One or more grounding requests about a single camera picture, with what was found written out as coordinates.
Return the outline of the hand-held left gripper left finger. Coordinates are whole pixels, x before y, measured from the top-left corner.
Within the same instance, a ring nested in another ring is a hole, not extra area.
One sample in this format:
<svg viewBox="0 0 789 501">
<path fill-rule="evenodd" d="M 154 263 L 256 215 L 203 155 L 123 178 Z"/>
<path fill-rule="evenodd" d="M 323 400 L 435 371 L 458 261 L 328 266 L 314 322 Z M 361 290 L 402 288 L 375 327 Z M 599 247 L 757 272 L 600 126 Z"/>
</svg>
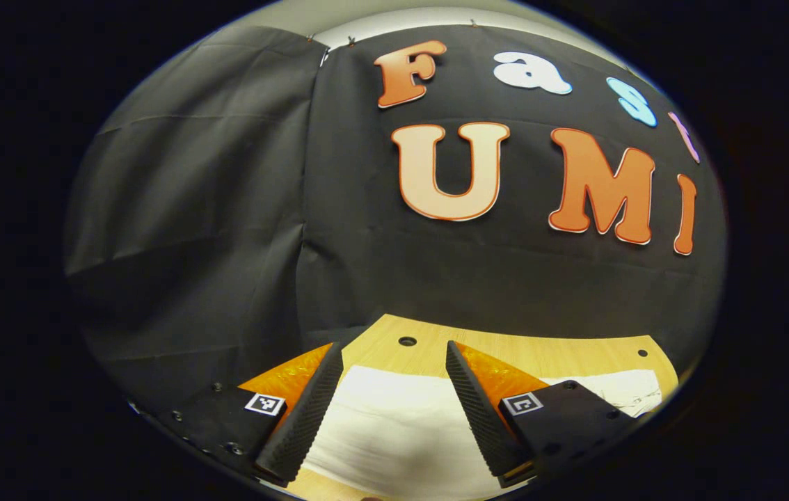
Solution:
<svg viewBox="0 0 789 501">
<path fill-rule="evenodd" d="M 330 342 L 284 360 L 238 346 L 135 358 L 131 398 L 198 462 L 287 487 L 324 421 L 342 350 Z"/>
</svg>

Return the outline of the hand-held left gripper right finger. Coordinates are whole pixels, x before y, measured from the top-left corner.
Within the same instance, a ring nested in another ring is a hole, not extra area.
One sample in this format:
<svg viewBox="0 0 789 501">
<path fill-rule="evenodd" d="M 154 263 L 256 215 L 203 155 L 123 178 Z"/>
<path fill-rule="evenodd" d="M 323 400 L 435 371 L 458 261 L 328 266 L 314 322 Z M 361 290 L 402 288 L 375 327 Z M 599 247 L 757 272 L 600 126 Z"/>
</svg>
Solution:
<svg viewBox="0 0 789 501">
<path fill-rule="evenodd" d="M 455 340 L 445 368 L 484 462 L 500 486 L 565 475 L 623 440 L 627 415 L 579 381 L 548 384 Z"/>
</svg>

